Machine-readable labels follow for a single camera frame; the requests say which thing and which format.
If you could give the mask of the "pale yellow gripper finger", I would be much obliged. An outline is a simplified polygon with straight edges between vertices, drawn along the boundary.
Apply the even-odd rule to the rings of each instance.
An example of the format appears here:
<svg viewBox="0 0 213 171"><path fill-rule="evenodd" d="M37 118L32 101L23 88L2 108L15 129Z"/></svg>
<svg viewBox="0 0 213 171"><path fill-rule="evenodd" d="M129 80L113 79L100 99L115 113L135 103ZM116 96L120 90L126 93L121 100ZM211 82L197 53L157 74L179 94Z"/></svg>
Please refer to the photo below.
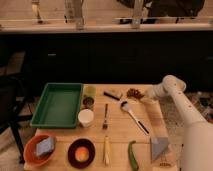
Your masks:
<svg viewBox="0 0 213 171"><path fill-rule="evenodd" d="M143 103L149 103L150 102L150 98L147 97L146 95L143 95L141 98L140 98L140 102L143 102Z"/></svg>

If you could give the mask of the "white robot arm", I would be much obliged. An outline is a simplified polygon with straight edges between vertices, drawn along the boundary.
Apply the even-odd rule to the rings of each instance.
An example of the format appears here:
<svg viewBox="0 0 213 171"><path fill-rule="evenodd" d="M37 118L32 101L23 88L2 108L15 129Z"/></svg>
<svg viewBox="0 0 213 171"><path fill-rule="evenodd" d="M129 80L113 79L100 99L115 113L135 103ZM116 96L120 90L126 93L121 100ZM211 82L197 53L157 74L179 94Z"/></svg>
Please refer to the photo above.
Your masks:
<svg viewBox="0 0 213 171"><path fill-rule="evenodd" d="M143 100L154 101L170 96L184 122L182 171L213 171L213 124L209 123L186 97L186 83L166 75L159 84L144 92Z"/></svg>

